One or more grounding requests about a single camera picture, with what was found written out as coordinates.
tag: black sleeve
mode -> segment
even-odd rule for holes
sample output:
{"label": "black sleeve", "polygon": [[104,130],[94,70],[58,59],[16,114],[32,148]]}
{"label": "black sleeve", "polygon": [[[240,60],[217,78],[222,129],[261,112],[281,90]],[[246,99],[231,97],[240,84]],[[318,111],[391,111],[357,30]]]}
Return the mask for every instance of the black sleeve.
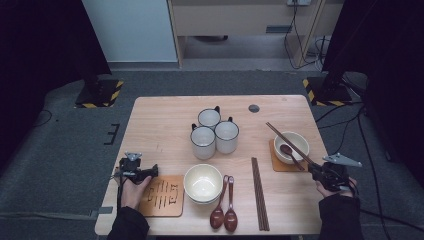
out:
{"label": "black sleeve", "polygon": [[335,194],[319,202],[322,220],[320,240],[361,240],[361,223],[359,221],[360,202]]}
{"label": "black sleeve", "polygon": [[144,240],[149,228],[149,224],[140,212],[130,207],[123,207],[118,211],[107,239]]}

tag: wooden table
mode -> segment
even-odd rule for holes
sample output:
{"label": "wooden table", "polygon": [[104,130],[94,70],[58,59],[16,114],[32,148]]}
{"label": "wooden table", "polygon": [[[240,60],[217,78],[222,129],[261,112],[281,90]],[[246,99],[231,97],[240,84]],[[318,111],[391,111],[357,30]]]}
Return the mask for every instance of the wooden table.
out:
{"label": "wooden table", "polygon": [[[255,104],[260,110],[249,111]],[[240,128],[238,148],[224,155],[219,152],[208,160],[192,154],[191,124],[205,108],[220,106],[223,119],[232,116]],[[322,164],[327,155],[309,104],[301,95],[255,96],[185,96],[140,97],[136,100],[122,141],[117,163],[125,151],[142,152],[141,168],[159,165],[160,175],[184,175],[193,165],[207,163],[224,175],[232,175],[234,208],[239,223],[234,235],[293,235],[319,233],[318,202],[322,196],[307,172],[275,172],[272,168],[269,140],[280,131],[294,131],[310,144],[309,157]],[[251,158],[259,163],[270,231],[259,231]],[[109,182],[102,207],[113,207],[110,214],[100,214],[95,226],[98,235],[107,235],[116,216],[117,184]],[[217,201],[209,205],[193,203],[184,197],[180,217],[150,217],[149,235],[227,235],[224,226],[213,230],[209,215]],[[228,208],[228,193],[222,205]]]}

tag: yellow black hazard tape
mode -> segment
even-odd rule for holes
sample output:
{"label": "yellow black hazard tape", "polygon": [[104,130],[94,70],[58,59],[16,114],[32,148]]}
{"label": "yellow black hazard tape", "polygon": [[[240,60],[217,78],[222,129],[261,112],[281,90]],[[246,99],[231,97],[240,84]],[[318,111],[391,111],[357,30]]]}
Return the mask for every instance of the yellow black hazard tape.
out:
{"label": "yellow black hazard tape", "polygon": [[309,84],[308,79],[303,80],[303,86],[306,89],[306,93],[308,94],[309,101],[312,106],[341,106],[341,105],[350,105],[352,101],[318,101],[315,98],[315,94]]}
{"label": "yellow black hazard tape", "polygon": [[114,81],[116,85],[112,86],[111,91],[111,97],[110,100],[107,102],[102,103],[93,103],[90,101],[82,102],[82,103],[75,103],[76,108],[98,108],[98,107],[111,107],[116,101],[116,98],[118,98],[119,92],[121,91],[122,85],[124,84],[124,81]]}

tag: wall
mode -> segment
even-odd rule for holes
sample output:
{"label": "wall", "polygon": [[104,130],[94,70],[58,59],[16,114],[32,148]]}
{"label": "wall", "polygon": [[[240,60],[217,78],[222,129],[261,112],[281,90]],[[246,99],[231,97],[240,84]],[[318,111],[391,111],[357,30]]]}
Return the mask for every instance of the wall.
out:
{"label": "wall", "polygon": [[177,62],[166,0],[83,0],[108,62]]}

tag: spoon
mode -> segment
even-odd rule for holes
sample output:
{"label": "spoon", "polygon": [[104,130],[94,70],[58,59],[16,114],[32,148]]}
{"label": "spoon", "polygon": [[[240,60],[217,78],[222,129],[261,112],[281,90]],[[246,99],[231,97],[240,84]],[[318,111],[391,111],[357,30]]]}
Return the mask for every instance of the spoon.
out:
{"label": "spoon", "polygon": [[234,232],[237,228],[237,215],[236,212],[234,212],[234,208],[233,208],[233,186],[234,186],[234,178],[232,176],[230,176],[228,178],[228,188],[230,191],[230,204],[228,206],[228,211],[227,213],[225,213],[225,219],[224,219],[224,226],[225,228],[230,231],[230,232]]}
{"label": "spoon", "polygon": [[302,167],[302,165],[300,165],[300,163],[296,160],[296,158],[293,157],[293,154],[292,154],[293,153],[293,150],[291,149],[291,147],[289,147],[289,145],[282,144],[280,146],[280,150],[283,153],[285,153],[287,155],[290,155],[290,157],[293,159],[294,164],[297,166],[297,168],[299,168],[299,170],[305,171],[305,168]]}
{"label": "spoon", "polygon": [[224,176],[223,182],[224,184],[222,186],[221,195],[219,196],[218,206],[216,206],[216,208],[212,211],[210,219],[209,219],[213,229],[218,229],[219,227],[221,227],[222,223],[224,222],[224,211],[221,208],[221,201],[224,198],[225,189],[227,188],[227,182],[228,182],[227,175]]}

